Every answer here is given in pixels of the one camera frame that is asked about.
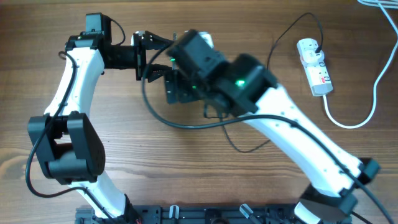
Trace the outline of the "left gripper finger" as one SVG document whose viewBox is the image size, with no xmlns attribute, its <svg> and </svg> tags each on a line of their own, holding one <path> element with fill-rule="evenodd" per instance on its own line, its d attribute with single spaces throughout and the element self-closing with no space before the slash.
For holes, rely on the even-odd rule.
<svg viewBox="0 0 398 224">
<path fill-rule="evenodd" d="M 173 40 L 160 37 L 147 30 L 144 32 L 144 46 L 146 50 L 160 50 L 172 43 L 174 43 Z"/>
<path fill-rule="evenodd" d="M 154 64 L 154 65 L 147 64 L 146 69 L 147 69 L 146 79 L 149 83 L 155 81 L 156 79 L 165 75 L 167 72 L 173 70 L 173 68 L 170 66 L 160 65 L 160 64 Z"/>
</svg>

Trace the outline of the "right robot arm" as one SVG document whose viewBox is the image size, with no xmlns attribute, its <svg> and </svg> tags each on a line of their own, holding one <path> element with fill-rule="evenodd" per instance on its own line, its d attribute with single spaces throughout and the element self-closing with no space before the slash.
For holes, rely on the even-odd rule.
<svg viewBox="0 0 398 224">
<path fill-rule="evenodd" d="M 349 154 L 292 101 L 265 66 L 249 54 L 232 62 L 189 30 L 167 50 L 190 89 L 234 119 L 242 119 L 265 135 L 307 176 L 310 185 L 294 213 L 305 223 L 340 222 L 357 205 L 354 189 L 375 178 L 379 164 Z"/>
</svg>

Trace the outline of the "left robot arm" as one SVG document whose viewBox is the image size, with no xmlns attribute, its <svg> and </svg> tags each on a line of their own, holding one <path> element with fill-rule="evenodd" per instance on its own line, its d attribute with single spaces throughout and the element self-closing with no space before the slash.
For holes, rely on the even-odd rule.
<svg viewBox="0 0 398 224">
<path fill-rule="evenodd" d="M 99 77 L 107 69 L 133 69 L 140 80 L 146 52 L 169 44 L 149 31 L 133 34 L 131 44 L 114 44 L 114 20 L 100 12 L 86 15 L 83 32 L 71 36 L 60 52 L 66 61 L 58 90 L 42 116 L 28 122 L 29 160 L 37 159 L 43 175 L 77 191 L 91 205 L 78 212 L 77 223 L 141 223 L 140 214 L 105 172 L 103 143 L 90 122 Z"/>
</svg>

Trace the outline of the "white charger plug adapter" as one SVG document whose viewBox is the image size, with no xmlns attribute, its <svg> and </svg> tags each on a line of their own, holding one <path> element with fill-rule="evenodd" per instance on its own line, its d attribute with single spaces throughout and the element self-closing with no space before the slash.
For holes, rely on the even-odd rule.
<svg viewBox="0 0 398 224">
<path fill-rule="evenodd" d="M 305 50 L 302 52 L 300 59 L 304 67 L 314 67 L 324 60 L 325 56 L 321 50 L 316 53 L 314 50 Z"/>
</svg>

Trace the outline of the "white power strip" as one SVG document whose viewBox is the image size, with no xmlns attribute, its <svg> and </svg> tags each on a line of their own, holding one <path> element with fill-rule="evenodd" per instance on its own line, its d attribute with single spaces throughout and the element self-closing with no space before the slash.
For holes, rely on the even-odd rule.
<svg viewBox="0 0 398 224">
<path fill-rule="evenodd" d="M 302 52 L 305 50 L 314 50 L 316 52 L 318 50 L 318 42 L 311 38 L 299 40 L 297 42 L 297 50 L 299 56 L 301 56 Z M 303 66 L 303 69 L 313 96 L 327 95 L 333 90 L 333 85 L 324 60 L 314 67 Z"/>
</svg>

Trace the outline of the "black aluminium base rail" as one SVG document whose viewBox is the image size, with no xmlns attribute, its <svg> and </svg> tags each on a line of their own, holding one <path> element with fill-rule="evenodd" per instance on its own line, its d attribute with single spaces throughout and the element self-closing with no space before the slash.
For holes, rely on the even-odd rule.
<svg viewBox="0 0 398 224">
<path fill-rule="evenodd" d="M 251 214 L 244 215 L 239 207 L 161 207 L 135 206 L 139 219 L 131 223 L 302 223 L 294 215 L 293 204 L 250 207 Z"/>
</svg>

